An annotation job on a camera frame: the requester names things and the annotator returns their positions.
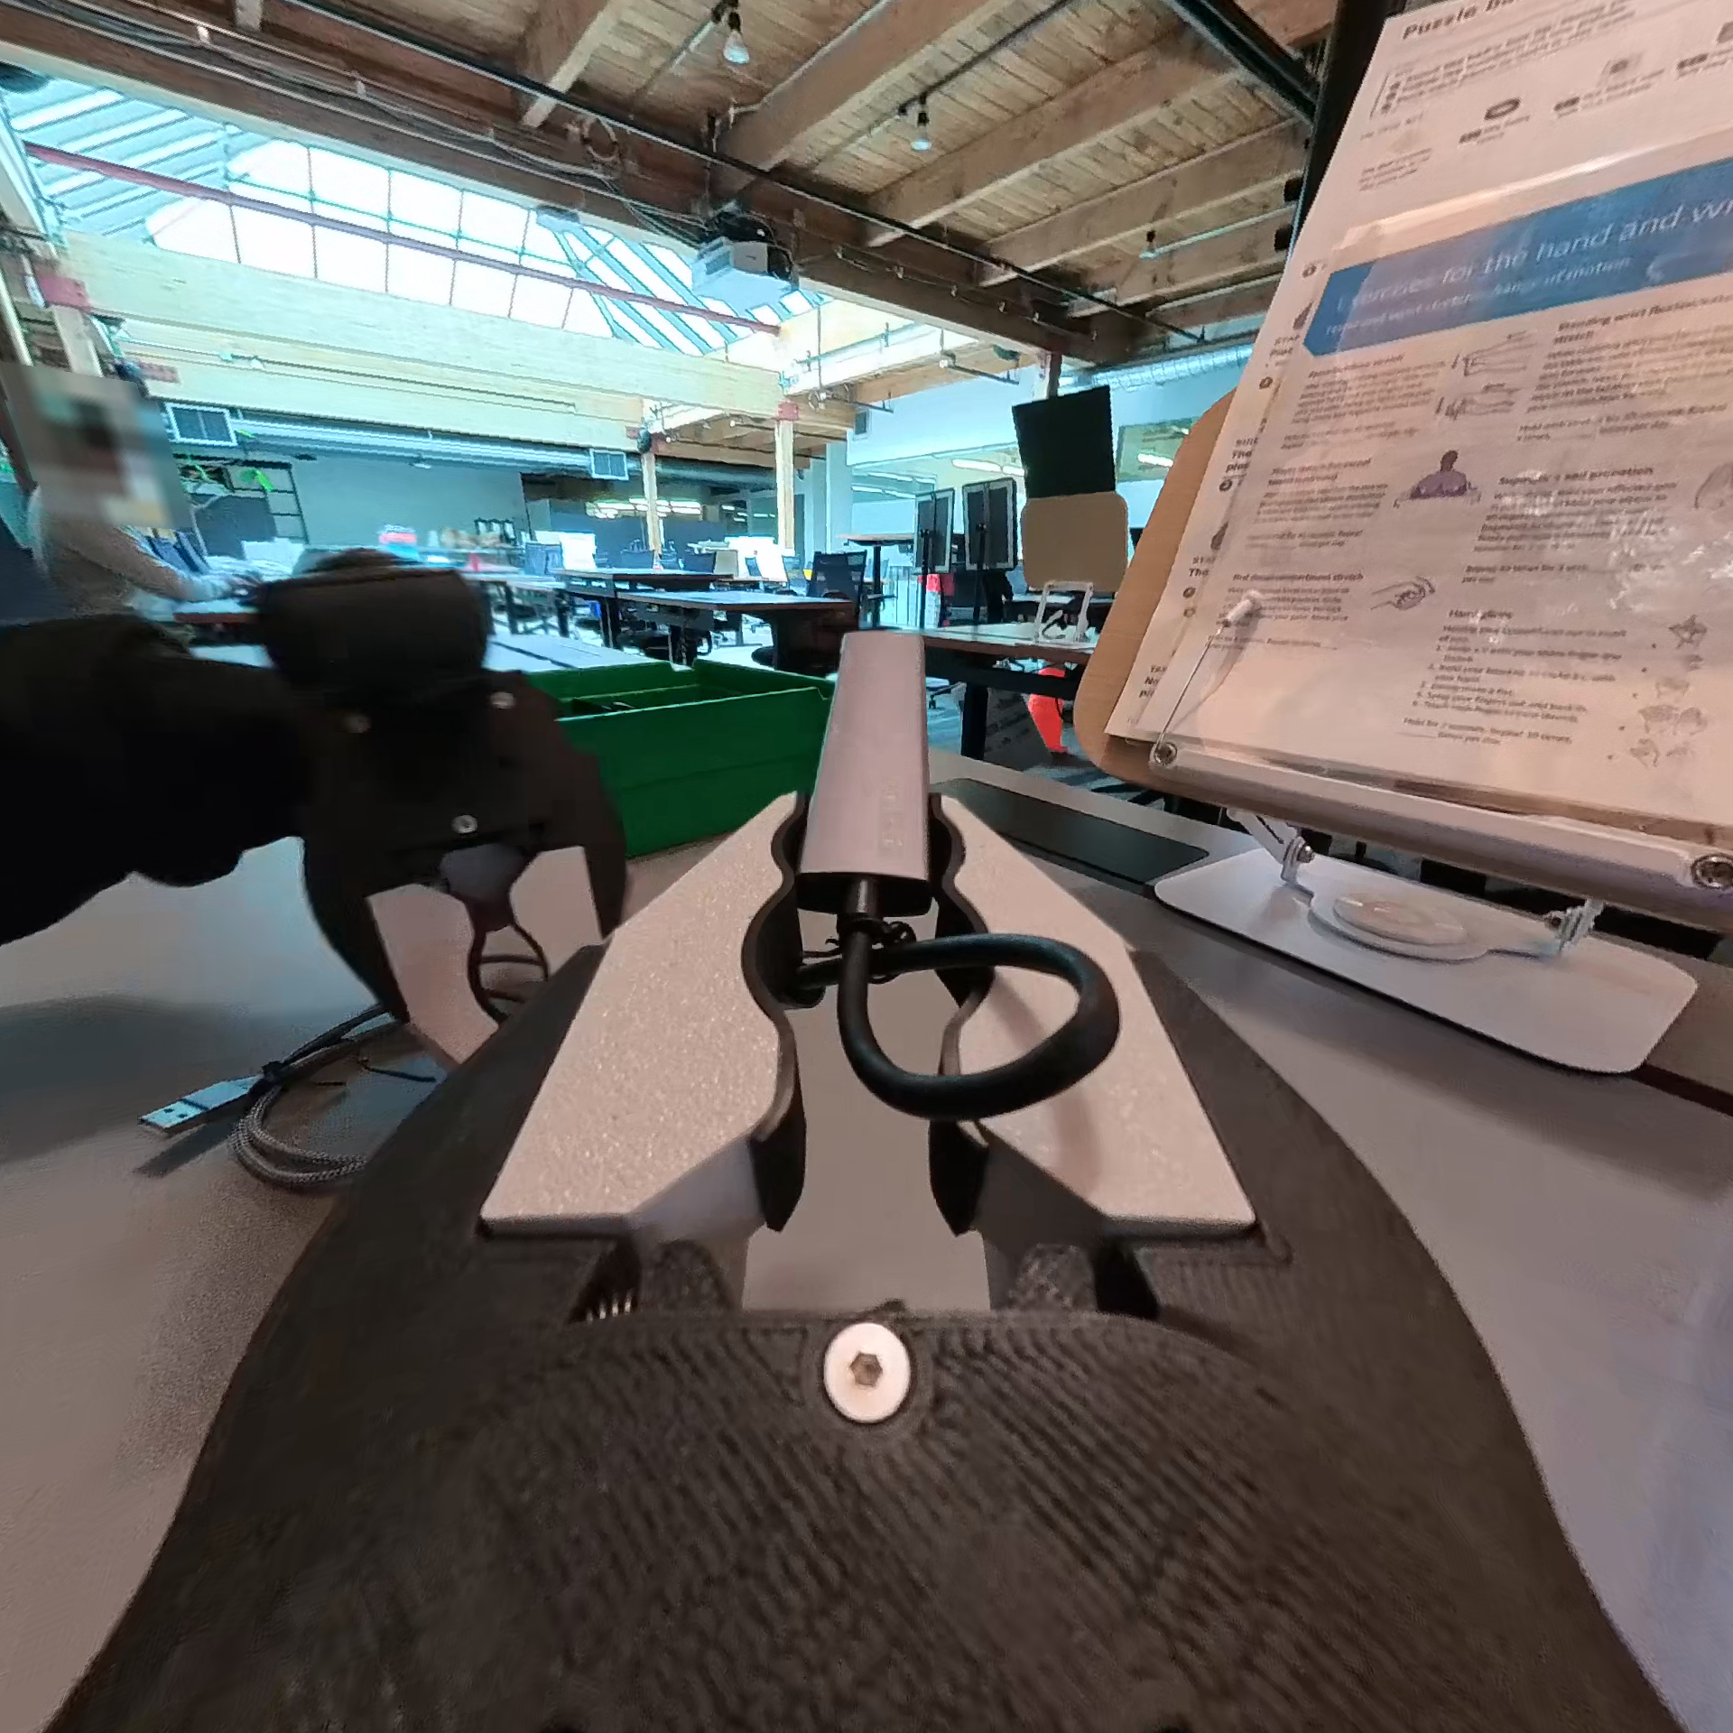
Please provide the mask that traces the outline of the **green plastic bin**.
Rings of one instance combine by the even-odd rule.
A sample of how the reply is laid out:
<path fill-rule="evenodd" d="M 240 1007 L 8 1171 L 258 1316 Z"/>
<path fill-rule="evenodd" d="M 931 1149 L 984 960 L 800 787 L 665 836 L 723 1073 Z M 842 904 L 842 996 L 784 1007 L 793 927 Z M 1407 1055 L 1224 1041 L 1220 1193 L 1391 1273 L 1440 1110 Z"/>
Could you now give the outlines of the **green plastic bin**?
<path fill-rule="evenodd" d="M 589 754 L 629 861 L 737 831 L 783 794 L 808 794 L 834 682 L 760 664 L 626 661 L 531 674 Z"/>

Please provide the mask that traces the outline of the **dark wooden desk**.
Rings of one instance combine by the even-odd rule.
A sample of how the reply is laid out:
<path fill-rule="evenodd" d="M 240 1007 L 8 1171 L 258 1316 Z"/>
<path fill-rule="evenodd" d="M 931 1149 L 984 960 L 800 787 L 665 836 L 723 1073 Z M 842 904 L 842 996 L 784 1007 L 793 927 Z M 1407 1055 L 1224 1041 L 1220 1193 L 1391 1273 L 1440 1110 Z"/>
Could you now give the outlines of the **dark wooden desk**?
<path fill-rule="evenodd" d="M 767 650 L 756 659 L 781 672 L 824 678 L 838 670 L 846 635 L 860 627 L 860 607 L 842 594 L 806 597 L 788 588 L 671 591 L 644 586 L 616 573 L 566 575 L 555 583 L 566 601 L 589 601 L 596 609 L 601 641 L 628 649 L 634 632 L 660 634 L 673 664 L 695 664 L 708 654 L 725 622 L 760 622 L 770 629 Z"/>

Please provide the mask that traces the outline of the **black acoustic panel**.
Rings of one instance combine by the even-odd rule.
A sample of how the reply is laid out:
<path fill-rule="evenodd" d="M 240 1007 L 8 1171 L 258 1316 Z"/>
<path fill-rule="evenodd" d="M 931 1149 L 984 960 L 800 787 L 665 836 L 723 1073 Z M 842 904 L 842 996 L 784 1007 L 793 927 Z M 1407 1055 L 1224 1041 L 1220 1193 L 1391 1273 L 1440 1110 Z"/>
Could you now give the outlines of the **black acoustic panel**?
<path fill-rule="evenodd" d="M 1012 422 L 1028 502 L 1117 492 L 1111 386 L 1020 403 Z"/>

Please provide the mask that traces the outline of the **beige board on stand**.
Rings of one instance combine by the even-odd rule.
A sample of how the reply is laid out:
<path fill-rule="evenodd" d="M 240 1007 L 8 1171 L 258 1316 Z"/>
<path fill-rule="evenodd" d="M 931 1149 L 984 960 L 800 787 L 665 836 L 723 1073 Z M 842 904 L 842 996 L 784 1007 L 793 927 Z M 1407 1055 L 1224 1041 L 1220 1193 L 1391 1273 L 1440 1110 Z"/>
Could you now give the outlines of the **beige board on stand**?
<path fill-rule="evenodd" d="M 1113 603 L 1128 569 L 1128 507 L 1117 492 L 1030 500 L 1021 549 L 1026 586 L 1036 597 L 1036 637 L 1079 641 L 1093 605 Z"/>

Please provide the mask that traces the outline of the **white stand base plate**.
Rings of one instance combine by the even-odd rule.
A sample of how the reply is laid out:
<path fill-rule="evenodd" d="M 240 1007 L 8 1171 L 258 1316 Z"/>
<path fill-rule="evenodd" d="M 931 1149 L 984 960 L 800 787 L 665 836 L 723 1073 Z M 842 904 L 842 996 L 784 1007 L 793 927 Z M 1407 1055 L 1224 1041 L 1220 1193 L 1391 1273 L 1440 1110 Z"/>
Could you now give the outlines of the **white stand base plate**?
<path fill-rule="evenodd" d="M 1159 904 L 1499 1046 L 1628 1076 L 1698 996 L 1685 967 L 1602 939 L 1599 902 L 1524 916 L 1238 822 L 1253 847 L 1158 879 Z"/>

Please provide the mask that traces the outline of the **wooden document stand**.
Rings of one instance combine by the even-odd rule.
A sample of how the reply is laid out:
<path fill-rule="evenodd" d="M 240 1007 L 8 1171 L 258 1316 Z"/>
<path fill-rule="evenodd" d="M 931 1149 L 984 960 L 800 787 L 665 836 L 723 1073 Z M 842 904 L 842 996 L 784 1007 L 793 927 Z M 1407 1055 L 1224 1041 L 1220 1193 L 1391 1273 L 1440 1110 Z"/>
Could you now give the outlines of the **wooden document stand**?
<path fill-rule="evenodd" d="M 1083 756 L 1097 769 L 1137 788 L 1152 787 L 1149 747 L 1111 734 L 1109 724 L 1120 702 L 1120 691 L 1133 674 L 1143 632 L 1164 594 L 1197 496 L 1210 492 L 1210 461 L 1220 442 L 1229 407 L 1232 396 L 1224 396 L 1206 411 L 1185 435 L 1155 503 L 1133 511 L 1133 526 L 1142 532 L 1142 547 L 1133 553 L 1133 564 L 1118 586 L 1109 620 L 1099 629 L 1089 672 L 1083 678 L 1075 699 L 1074 730 Z M 1403 877 L 1429 889 L 1467 895 L 1536 919 L 1548 919 L 1583 899 L 1580 893 L 1555 893 L 1529 886 L 1527 882 L 1431 858 L 1428 852 L 1411 852 L 1368 841 L 1353 831 L 1306 827 L 1304 836 L 1314 847 L 1324 844 L 1326 856 L 1368 864 L 1375 870 Z"/>

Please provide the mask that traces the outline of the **wooden background desk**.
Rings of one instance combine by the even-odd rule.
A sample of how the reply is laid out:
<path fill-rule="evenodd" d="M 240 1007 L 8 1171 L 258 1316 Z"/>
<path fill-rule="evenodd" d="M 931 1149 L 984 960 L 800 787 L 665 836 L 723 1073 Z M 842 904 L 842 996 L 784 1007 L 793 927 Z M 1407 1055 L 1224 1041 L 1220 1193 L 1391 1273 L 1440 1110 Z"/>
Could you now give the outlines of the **wooden background desk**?
<path fill-rule="evenodd" d="M 1060 708 L 1077 699 L 1096 652 L 1092 635 L 1044 635 L 1031 624 L 971 624 L 918 632 L 931 679 L 962 686 L 960 756 L 986 757 L 990 696 L 1036 698 Z"/>

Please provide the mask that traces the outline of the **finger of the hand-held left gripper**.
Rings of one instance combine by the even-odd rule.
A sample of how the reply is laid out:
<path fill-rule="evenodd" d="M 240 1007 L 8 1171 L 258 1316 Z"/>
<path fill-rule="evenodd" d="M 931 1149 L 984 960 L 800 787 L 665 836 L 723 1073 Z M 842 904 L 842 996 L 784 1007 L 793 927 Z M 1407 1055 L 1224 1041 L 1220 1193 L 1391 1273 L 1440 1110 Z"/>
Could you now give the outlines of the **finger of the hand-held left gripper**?
<path fill-rule="evenodd" d="M 478 1049 L 469 908 L 418 883 L 379 891 L 368 904 L 407 1025 L 446 1069 L 461 1069 Z"/>
<path fill-rule="evenodd" d="M 602 941 L 602 920 L 585 847 L 537 852 L 511 883 L 511 934 L 544 976 Z"/>

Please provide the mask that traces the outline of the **ceiling projector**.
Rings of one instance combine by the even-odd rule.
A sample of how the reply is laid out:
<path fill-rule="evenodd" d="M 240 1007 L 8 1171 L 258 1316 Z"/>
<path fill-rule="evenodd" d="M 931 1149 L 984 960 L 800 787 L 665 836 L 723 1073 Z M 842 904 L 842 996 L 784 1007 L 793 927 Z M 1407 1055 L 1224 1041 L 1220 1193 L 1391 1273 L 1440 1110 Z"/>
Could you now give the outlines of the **ceiling projector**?
<path fill-rule="evenodd" d="M 741 211 L 718 211 L 689 265 L 691 292 L 745 312 L 799 292 L 790 249 L 774 230 Z"/>

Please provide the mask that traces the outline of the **laminated instruction sheets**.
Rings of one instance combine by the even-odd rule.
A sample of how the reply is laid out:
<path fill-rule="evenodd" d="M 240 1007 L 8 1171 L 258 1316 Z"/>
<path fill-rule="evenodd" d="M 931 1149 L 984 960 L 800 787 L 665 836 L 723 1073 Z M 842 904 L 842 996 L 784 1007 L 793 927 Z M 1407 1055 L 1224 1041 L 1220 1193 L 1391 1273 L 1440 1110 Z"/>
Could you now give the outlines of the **laminated instruction sheets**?
<path fill-rule="evenodd" d="M 1113 733 L 1729 847 L 1729 5 L 1391 19 Z"/>

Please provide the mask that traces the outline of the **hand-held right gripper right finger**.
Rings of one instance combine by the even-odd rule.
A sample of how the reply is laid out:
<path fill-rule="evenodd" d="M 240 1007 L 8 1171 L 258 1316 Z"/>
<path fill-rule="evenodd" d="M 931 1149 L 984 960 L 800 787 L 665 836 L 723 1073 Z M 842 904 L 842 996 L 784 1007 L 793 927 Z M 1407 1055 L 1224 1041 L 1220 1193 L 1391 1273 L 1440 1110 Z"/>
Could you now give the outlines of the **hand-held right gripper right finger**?
<path fill-rule="evenodd" d="M 1017 1112 L 937 1125 L 926 1173 L 941 1219 L 984 1244 L 990 1288 L 1043 1246 L 1097 1264 L 1138 1243 L 1228 1241 L 1253 1205 L 1124 939 L 962 800 L 933 800 L 939 929 L 1083 953 L 1118 1007 L 1109 1057 Z"/>

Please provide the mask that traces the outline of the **black metal post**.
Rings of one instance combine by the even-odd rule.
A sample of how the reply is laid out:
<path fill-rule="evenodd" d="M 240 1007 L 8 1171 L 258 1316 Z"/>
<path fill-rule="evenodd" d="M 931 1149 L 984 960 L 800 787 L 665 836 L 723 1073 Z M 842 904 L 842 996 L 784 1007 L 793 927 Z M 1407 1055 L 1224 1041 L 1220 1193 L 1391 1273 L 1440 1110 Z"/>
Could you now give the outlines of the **black metal post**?
<path fill-rule="evenodd" d="M 1371 69 L 1391 15 L 1386 3 L 1337 3 L 1329 36 L 1319 98 L 1311 128 L 1306 168 L 1298 185 L 1283 249 L 1291 249 L 1309 228 L 1311 212 L 1324 185 L 1337 146 L 1347 131 L 1351 108 Z"/>

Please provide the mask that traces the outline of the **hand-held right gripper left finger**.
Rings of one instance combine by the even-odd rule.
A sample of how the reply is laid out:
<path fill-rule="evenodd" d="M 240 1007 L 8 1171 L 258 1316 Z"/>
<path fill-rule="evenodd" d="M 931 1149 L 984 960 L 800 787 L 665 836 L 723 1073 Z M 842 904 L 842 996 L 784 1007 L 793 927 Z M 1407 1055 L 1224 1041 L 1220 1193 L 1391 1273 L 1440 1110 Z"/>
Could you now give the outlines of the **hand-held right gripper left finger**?
<path fill-rule="evenodd" d="M 618 929 L 483 1204 L 492 1234 L 686 1243 L 741 1282 L 752 1238 L 790 1222 L 804 816 L 775 796 Z"/>

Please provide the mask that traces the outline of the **black office chair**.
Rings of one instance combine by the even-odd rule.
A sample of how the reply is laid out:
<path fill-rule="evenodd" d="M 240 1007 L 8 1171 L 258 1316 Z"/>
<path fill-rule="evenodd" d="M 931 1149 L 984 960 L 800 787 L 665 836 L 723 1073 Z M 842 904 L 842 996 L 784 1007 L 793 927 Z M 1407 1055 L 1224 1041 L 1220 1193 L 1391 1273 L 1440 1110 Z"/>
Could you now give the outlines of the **black office chair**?
<path fill-rule="evenodd" d="M 849 601 L 856 613 L 856 625 L 881 627 L 884 584 L 881 551 L 868 544 L 849 544 L 842 551 L 816 553 L 806 575 L 806 597 Z"/>

